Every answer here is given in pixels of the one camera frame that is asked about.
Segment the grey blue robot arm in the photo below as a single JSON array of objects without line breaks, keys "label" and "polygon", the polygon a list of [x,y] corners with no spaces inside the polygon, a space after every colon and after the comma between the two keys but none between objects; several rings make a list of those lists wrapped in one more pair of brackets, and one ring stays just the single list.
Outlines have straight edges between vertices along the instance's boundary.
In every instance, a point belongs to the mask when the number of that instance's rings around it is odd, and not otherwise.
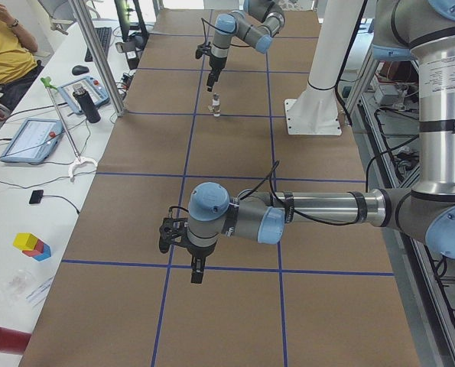
[{"label": "grey blue robot arm", "polygon": [[[307,88],[285,103],[298,161],[294,174],[345,174],[352,165],[337,142],[333,92],[349,31],[362,17],[362,1],[330,1]],[[419,64],[420,177],[411,188],[347,193],[259,193],[230,196],[217,183],[194,188],[189,216],[179,226],[180,244],[192,256],[191,280],[202,281],[206,257],[220,235],[275,244],[284,226],[309,219],[334,226],[370,222],[391,227],[455,258],[455,1],[380,1],[376,5],[373,53],[378,60]]]},{"label": "grey blue robot arm", "polygon": [[212,41],[197,47],[195,57],[209,57],[211,71],[206,89],[211,92],[226,66],[233,37],[237,37],[261,54],[266,54],[273,38],[285,25],[284,11],[275,1],[245,1],[243,9],[218,15]]}]

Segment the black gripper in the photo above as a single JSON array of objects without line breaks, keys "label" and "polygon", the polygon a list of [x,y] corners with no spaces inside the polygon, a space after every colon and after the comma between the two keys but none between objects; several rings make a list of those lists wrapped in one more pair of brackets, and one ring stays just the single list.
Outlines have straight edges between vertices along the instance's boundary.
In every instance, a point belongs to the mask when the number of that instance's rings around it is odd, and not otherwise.
[{"label": "black gripper", "polygon": [[218,57],[214,54],[210,54],[209,65],[210,73],[207,78],[206,88],[208,92],[213,91],[215,83],[218,82],[219,75],[226,66],[227,57]]},{"label": "black gripper", "polygon": [[215,248],[216,243],[209,246],[198,246],[194,244],[187,246],[187,251],[192,255],[190,281],[193,284],[201,284],[203,282],[206,258],[214,252]]}]

